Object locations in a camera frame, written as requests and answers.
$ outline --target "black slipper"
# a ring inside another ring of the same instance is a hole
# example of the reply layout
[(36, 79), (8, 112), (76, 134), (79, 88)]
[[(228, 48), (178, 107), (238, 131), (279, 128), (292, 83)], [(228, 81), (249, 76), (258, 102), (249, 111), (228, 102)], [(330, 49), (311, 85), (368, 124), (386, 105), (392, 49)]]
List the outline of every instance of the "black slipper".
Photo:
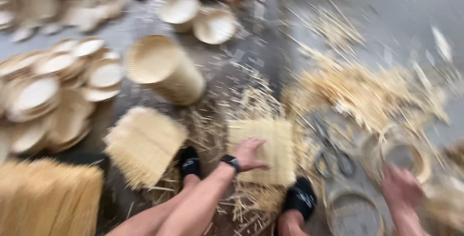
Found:
[(189, 146), (181, 153), (179, 160), (182, 179), (189, 174), (194, 174), (200, 178), (200, 159), (193, 146)]
[(313, 214), (317, 205), (317, 197), (310, 181), (304, 177), (298, 177), (295, 184), (288, 190), (282, 212), (296, 209), (301, 212), (306, 221)]

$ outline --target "bamboo mat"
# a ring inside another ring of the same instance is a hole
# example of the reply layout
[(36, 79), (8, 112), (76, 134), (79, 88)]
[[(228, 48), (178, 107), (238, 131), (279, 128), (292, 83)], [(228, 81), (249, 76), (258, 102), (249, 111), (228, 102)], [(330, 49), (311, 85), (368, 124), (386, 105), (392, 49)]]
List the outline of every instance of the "bamboo mat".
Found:
[(258, 149), (257, 159), (270, 165), (270, 170), (252, 170), (240, 173), (239, 181), (257, 184), (290, 185), (295, 181), (295, 160), (292, 142), (292, 124), (271, 119), (229, 121), (229, 152), (249, 137), (265, 139)]
[(154, 186), (187, 138), (187, 129), (152, 108), (133, 107), (105, 140), (114, 165), (133, 190)]
[(93, 236), (103, 173), (50, 160), (0, 167), (0, 235)]

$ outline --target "wristwatch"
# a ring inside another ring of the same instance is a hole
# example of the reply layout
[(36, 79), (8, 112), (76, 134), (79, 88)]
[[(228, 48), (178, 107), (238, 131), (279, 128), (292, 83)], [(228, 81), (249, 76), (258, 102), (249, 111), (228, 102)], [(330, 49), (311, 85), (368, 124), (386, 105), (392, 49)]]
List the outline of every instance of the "wristwatch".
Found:
[(232, 165), (235, 168), (235, 174), (238, 174), (240, 172), (239, 161), (234, 156), (226, 154), (221, 158), (221, 161)]

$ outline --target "concrete floor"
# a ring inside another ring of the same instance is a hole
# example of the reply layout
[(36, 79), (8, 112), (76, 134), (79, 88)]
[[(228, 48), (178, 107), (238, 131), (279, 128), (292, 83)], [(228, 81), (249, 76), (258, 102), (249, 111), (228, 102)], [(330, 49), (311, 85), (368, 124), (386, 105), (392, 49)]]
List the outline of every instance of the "concrete floor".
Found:
[[(271, 85), (276, 91), (280, 88), (280, 73), (284, 72), (284, 66), (291, 68), (305, 67), (303, 62), (299, 63), (302, 58), (296, 50), (296, 46), (292, 42), (285, 40), (284, 37), (279, 37), (278, 31), (281, 30), (280, 26), (278, 26), (279, 18), (285, 16), (293, 22), (289, 33), (299, 41), (320, 50), (327, 49), (322, 40), (305, 28), (297, 18), (291, 14), (279, 12), (278, 7), (284, 4), (299, 14), (313, 12), (310, 6), (306, 4), (307, 1), (315, 6), (321, 5), (322, 7), (331, 8), (327, 0), (267, 0), (264, 15), (266, 21), (263, 24), (264, 30), (262, 34), (260, 36), (249, 36), (245, 40), (231, 41), (226, 45), (227, 49), (232, 53), (237, 49), (251, 51), (244, 55), (242, 61), (247, 60), (248, 57), (260, 58), (265, 61), (262, 73), (270, 76)], [(364, 65), (373, 69), (377, 68), (377, 63), (385, 67), (390, 66), (385, 63), (383, 58), (386, 46), (392, 50), (393, 65), (407, 65), (412, 50), (417, 52), (420, 65), (426, 66), (428, 63), (425, 56), (426, 50), (435, 59), (439, 59), (430, 30), (430, 25), (433, 24), (438, 26), (453, 45), (455, 64), (460, 70), (464, 71), (464, 66), (461, 65), (463, 54), (458, 48), (464, 44), (464, 37), (462, 37), (464, 28), (460, 27), (464, 15), (463, 0), (334, 0), (334, 2), (351, 19), (351, 22), (361, 35), (366, 38), (367, 47), (356, 50), (359, 60)], [(252, 32), (254, 22), (251, 21), (247, 13), (253, 12), (253, 3), (247, 0), (245, 8), (239, 12), (242, 24), (250, 32)], [(128, 7), (129, 12), (127, 12), (126, 16), (104, 25), (95, 32), (95, 35), (103, 38), (109, 47), (123, 54), (129, 45), (142, 35), (164, 32), (165, 29), (160, 28), (156, 21), (142, 23), (137, 18), (140, 17), (143, 10), (146, 10), (145, 6), (132, 3)], [(172, 36), (183, 44), (196, 64), (208, 66), (208, 62), (215, 61), (212, 59), (212, 55), (220, 53), (219, 47), (202, 44), (191, 35), (172, 34)], [(66, 37), (82, 36), (76, 29), (66, 29), (55, 36), (35, 36), (24, 43), (14, 44), (10, 42), (11, 35), (3, 33), (0, 35), (0, 54), (1, 57), (7, 57), (17, 52), (43, 49)], [(268, 43), (265, 46), (258, 44), (259, 38)], [(288, 61), (284, 61), (282, 52), (291, 57), (293, 62), (290, 65)], [(213, 82), (218, 79), (223, 81), (222, 79), (229, 69), (224, 67), (221, 71), (218, 71)], [(463, 135), (464, 115), (460, 113), (462, 104), (461, 98), (451, 99), (446, 106), (446, 111), (449, 118), (452, 119), (452, 123), (449, 126), (438, 125), (438, 132), (433, 131), (432, 128), (426, 130), (432, 144), (437, 146), (446, 145)], [(74, 150), (102, 150), (104, 143), (101, 138), (106, 134), (107, 128), (112, 126), (114, 121), (125, 113), (126, 109), (134, 105), (147, 105), (163, 110), (171, 110), (169, 114), (173, 117), (176, 116), (176, 109), (171, 108), (159, 96), (125, 80), (123, 82), (123, 92), (117, 99), (99, 104), (92, 132)], [(117, 170), (112, 168), (109, 173), (107, 189), (102, 197), (103, 207), (101, 208), (98, 235), (104, 234), (114, 225), (124, 221), (132, 202), (136, 203), (132, 208), (131, 216), (150, 206), (150, 203), (143, 200), (140, 194), (125, 189), (125, 184)], [(370, 185), (363, 171), (359, 171), (355, 179), (344, 184), (357, 186), (374, 198), (380, 196)], [(379, 201), (379, 205), (385, 216), (386, 223), (391, 225), (385, 203)], [(347, 235), (374, 235), (372, 228), (368, 224), (361, 226), (363, 223), (369, 223), (369, 221), (363, 221), (363, 217), (357, 217), (351, 224), (353, 223), (360, 226), (345, 228)], [(224, 224), (223, 232), (219, 233), (219, 235), (232, 235), (233, 230), (230, 233), (232, 228), (232, 225)], [(311, 222), (307, 224), (306, 231), (312, 236), (330, 234), (323, 213), (313, 217)]]

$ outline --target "stack of baskets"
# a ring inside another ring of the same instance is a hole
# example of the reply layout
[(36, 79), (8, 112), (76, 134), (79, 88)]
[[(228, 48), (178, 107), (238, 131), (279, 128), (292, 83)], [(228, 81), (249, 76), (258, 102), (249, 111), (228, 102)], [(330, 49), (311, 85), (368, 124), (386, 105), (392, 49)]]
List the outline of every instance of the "stack of baskets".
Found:
[(164, 35), (142, 37), (133, 44), (125, 68), (129, 79), (180, 106), (198, 101), (206, 88), (205, 79), (188, 55)]
[(96, 37), (63, 39), (46, 50), (9, 57), (0, 63), (0, 113), (7, 119), (0, 132), (10, 152), (72, 147), (90, 131), (94, 102), (116, 96), (122, 78), (118, 54)]
[(199, 0), (164, 0), (158, 15), (177, 32), (193, 29), (194, 36), (207, 44), (222, 44), (237, 29), (237, 19), (230, 9), (202, 7)]

